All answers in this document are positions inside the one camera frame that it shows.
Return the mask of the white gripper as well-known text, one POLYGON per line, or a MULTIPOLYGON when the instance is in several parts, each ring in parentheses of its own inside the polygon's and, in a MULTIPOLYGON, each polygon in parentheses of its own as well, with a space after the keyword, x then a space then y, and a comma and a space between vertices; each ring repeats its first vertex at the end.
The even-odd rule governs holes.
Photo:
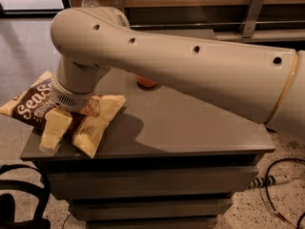
POLYGON ((70 112, 79 112, 88 104, 94 86, 95 82, 91 77, 60 79, 55 76, 53 78, 51 99, 60 108, 52 109, 47 114, 47 121, 40 142, 41 151, 51 154, 57 152, 63 135, 71 125, 70 112))

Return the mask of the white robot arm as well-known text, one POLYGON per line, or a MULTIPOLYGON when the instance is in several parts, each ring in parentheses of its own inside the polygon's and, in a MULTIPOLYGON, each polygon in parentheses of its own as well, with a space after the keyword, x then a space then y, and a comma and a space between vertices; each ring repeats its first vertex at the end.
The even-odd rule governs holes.
POLYGON ((61 58, 51 99, 82 110, 110 69, 148 78, 288 135, 305 137, 301 51, 134 31, 116 8, 70 8, 51 22, 61 58))

